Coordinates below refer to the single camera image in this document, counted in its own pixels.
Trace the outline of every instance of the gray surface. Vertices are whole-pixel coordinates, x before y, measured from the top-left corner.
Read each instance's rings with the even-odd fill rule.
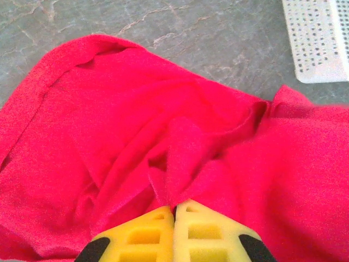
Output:
[[[55,46],[106,33],[265,99],[281,84],[316,103],[349,103],[349,84],[300,83],[281,0],[1,0],[0,107]]]

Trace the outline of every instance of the crumpled fabric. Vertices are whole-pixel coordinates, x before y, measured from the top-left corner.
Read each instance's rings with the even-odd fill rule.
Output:
[[[280,262],[348,261],[349,108],[273,101],[129,41],[50,51],[0,111],[0,258],[73,261],[93,236],[194,199]]]

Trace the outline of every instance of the white plastic basket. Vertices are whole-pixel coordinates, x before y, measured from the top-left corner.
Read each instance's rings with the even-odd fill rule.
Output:
[[[349,81],[349,0],[282,0],[296,77]]]

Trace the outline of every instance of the red towel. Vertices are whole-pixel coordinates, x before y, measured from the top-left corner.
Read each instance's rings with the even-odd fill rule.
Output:
[[[276,259],[349,260],[349,108],[272,102],[126,40],[49,52],[0,111],[0,258],[73,261],[97,233],[192,198]]]

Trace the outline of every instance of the marble countertop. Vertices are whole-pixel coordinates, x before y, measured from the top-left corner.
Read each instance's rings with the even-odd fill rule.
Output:
[[[347,82],[296,79],[281,0],[2,0],[0,107],[45,53],[92,33],[264,99],[287,84],[315,103],[349,103]]]

